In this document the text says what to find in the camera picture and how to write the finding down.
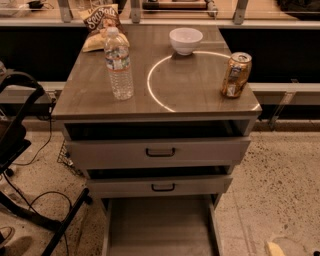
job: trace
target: water bottle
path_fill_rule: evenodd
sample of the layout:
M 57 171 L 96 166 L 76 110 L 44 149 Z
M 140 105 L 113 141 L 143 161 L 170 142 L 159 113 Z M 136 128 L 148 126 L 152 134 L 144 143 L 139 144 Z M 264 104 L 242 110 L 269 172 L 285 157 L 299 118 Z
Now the water bottle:
M 113 95 L 119 100 L 131 98 L 134 90 L 129 48 L 117 27 L 108 27 L 104 52 Z

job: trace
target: white bowl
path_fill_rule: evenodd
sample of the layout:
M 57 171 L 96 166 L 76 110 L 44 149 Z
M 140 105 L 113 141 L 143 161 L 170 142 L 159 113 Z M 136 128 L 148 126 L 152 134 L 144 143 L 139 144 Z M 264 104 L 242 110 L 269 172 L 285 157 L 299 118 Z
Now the white bowl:
M 170 43 L 181 55 L 191 54 L 200 44 L 203 34 L 194 28 L 176 28 L 169 33 Z

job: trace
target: drawer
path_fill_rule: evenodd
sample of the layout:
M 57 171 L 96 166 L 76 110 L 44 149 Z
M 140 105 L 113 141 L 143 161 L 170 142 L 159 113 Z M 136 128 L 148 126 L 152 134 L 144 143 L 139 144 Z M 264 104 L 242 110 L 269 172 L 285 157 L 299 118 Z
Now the drawer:
M 223 255 L 209 195 L 119 198 L 106 204 L 102 255 Z
M 225 193 L 230 175 L 88 180 L 97 198 L 177 196 Z
M 249 137 L 67 141 L 78 169 L 239 164 Z

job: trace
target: soda can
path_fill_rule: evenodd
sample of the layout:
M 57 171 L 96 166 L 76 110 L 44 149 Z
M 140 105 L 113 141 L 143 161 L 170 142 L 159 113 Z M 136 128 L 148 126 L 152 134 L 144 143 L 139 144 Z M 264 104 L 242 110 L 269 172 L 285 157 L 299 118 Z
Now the soda can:
M 251 71 L 251 56 L 244 52 L 231 55 L 221 88 L 221 93 L 229 98 L 238 98 L 247 84 Z

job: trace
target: speckled floor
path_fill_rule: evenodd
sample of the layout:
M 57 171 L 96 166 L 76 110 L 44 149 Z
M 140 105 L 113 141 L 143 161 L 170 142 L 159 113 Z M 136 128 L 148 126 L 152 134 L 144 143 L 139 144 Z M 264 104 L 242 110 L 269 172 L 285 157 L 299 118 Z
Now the speckled floor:
M 29 162 L 49 138 L 49 125 L 28 125 L 32 145 L 17 163 Z M 278 122 L 270 131 L 257 122 L 252 142 L 233 182 L 216 209 L 224 256 L 267 256 L 266 242 L 281 246 L 286 256 L 312 256 L 320 248 L 320 122 Z M 31 202 L 56 191 L 72 202 L 85 187 L 85 178 L 57 162 L 63 143 L 59 131 L 27 166 L 15 166 L 10 180 Z M 4 179 L 0 189 L 10 193 Z M 62 220 L 67 200 L 57 193 L 34 202 L 41 214 Z M 101 255 L 105 215 L 100 202 L 84 204 L 52 255 Z M 13 226 L 16 234 L 5 256 L 41 255 L 52 233 L 0 210 L 0 227 Z

